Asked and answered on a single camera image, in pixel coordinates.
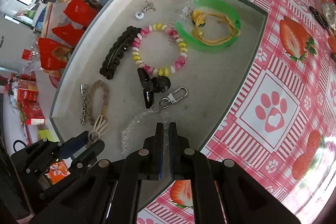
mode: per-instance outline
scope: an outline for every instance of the pink and yellow bead bracelet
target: pink and yellow bead bracelet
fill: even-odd
[[[142,39],[145,36],[149,35],[149,33],[152,31],[163,31],[167,33],[177,43],[179,51],[180,51],[180,55],[179,55],[178,60],[173,65],[167,66],[165,68],[155,69],[155,68],[148,66],[142,61],[140,57],[140,53],[139,53],[139,47],[140,47]],[[153,25],[146,27],[145,29],[142,29],[140,33],[138,33],[137,37],[134,39],[132,46],[133,46],[132,55],[133,55],[133,60],[135,61],[135,64],[139,68],[144,68],[150,76],[154,76],[154,77],[155,76],[168,76],[170,73],[175,73],[177,70],[181,69],[185,65],[185,61],[188,58],[187,44],[179,36],[176,30],[162,23],[155,23]]]

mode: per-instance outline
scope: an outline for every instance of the pink checkered tablecloth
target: pink checkered tablecloth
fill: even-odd
[[[265,33],[236,101],[202,152],[235,160],[310,224],[336,186],[336,64],[327,31],[309,11],[321,0],[249,1],[268,11]],[[137,222],[194,223],[188,182],[166,189]]]

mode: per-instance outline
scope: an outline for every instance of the keychain clasp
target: keychain clasp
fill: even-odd
[[[174,94],[176,92],[180,91],[180,90],[185,90],[185,94],[182,97],[176,99],[174,97]],[[163,108],[169,107],[170,104],[177,103],[178,101],[180,101],[181,99],[183,99],[187,95],[188,95],[188,90],[185,87],[180,87],[179,89],[177,89],[177,90],[173,91],[172,93],[168,94],[167,97],[162,98],[159,102],[159,105],[160,105],[160,107],[163,107]]]

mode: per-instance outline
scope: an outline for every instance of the silver hair clip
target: silver hair clip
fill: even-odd
[[[176,92],[180,91],[180,90],[184,90],[184,91],[185,91],[185,94],[184,94],[182,97],[176,99],[176,98],[174,97],[174,94],[175,94]],[[160,100],[160,102],[159,102],[159,105],[160,105],[160,107],[163,107],[163,108],[169,107],[170,104],[172,104],[172,105],[173,105],[173,104],[176,104],[178,101],[182,100],[182,99],[183,99],[184,97],[186,97],[187,95],[188,95],[188,91],[187,91],[187,89],[184,88],[184,87],[181,87],[181,88],[179,88],[179,89],[173,91],[172,93],[168,94],[167,97],[162,98],[162,99]]]
[[[146,1],[146,6],[143,8],[142,11],[139,11],[135,14],[135,17],[139,20],[143,19],[145,16],[145,12],[152,9],[153,11],[156,11],[156,9],[153,6],[153,2]]]
[[[81,122],[82,125],[84,125],[85,116],[86,116],[86,95],[85,95],[86,88],[87,88],[87,85],[83,86],[83,84],[81,84],[82,118],[80,119],[80,122]]]

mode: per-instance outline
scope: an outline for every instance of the white heart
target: white heart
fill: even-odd
[[[281,120],[281,115],[279,113],[275,114],[274,116],[268,117],[268,124],[272,127],[277,127]]]

